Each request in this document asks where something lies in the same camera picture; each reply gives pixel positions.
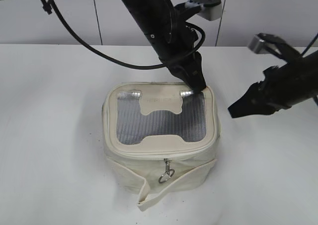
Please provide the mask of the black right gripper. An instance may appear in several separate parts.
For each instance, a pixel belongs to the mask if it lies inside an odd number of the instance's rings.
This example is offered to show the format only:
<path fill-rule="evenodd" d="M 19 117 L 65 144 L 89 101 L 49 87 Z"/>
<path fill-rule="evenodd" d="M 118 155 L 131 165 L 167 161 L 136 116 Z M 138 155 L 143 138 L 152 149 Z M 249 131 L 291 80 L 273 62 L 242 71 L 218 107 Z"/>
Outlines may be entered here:
<path fill-rule="evenodd" d="M 281 90 L 278 72 L 278 66 L 265 69 L 264 80 L 253 83 L 241 98 L 228 107 L 230 116 L 241 118 L 250 115 L 272 115 L 281 109 L 290 109 L 291 106 L 283 102 L 278 95 Z"/>

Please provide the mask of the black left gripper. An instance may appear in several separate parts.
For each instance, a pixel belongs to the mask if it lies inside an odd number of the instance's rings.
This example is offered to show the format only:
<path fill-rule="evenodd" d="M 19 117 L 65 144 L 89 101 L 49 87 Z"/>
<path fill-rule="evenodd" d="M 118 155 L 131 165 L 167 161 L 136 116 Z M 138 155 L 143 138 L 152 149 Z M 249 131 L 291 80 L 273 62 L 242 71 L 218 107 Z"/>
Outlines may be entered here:
<path fill-rule="evenodd" d="M 178 26 L 171 33 L 172 41 L 168 42 L 163 33 L 159 35 L 159 60 L 169 72 L 182 80 L 194 92 L 206 88 L 202 72 L 202 57 L 197 50 L 203 44 L 197 32 L 203 33 L 198 26 Z"/>

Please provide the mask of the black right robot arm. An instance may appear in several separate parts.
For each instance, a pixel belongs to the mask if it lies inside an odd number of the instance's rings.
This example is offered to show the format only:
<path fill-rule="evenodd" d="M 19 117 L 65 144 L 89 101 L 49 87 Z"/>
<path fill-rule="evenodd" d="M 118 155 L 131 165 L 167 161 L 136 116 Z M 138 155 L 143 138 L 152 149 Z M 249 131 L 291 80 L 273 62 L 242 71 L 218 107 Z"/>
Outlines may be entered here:
<path fill-rule="evenodd" d="M 263 71 L 264 80 L 253 83 L 228 107 L 232 118 L 272 115 L 318 95 L 318 52 Z"/>

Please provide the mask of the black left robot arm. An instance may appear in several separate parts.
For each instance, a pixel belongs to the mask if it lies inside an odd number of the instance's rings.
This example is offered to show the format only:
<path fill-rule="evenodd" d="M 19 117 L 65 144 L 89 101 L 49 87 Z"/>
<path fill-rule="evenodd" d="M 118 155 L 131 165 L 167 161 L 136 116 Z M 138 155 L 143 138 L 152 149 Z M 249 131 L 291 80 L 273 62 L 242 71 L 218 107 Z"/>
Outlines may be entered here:
<path fill-rule="evenodd" d="M 202 57 L 198 52 L 206 35 L 203 29 L 187 22 L 187 19 L 201 10 L 199 7 L 178 11 L 171 0 L 121 0 L 161 61 L 159 65 L 138 66 L 122 62 L 93 48 L 71 29 L 54 0 L 40 1 L 45 12 L 54 12 L 81 45 L 100 57 L 135 70 L 168 68 L 174 77 L 182 80 L 196 93 L 207 87 L 202 73 Z"/>

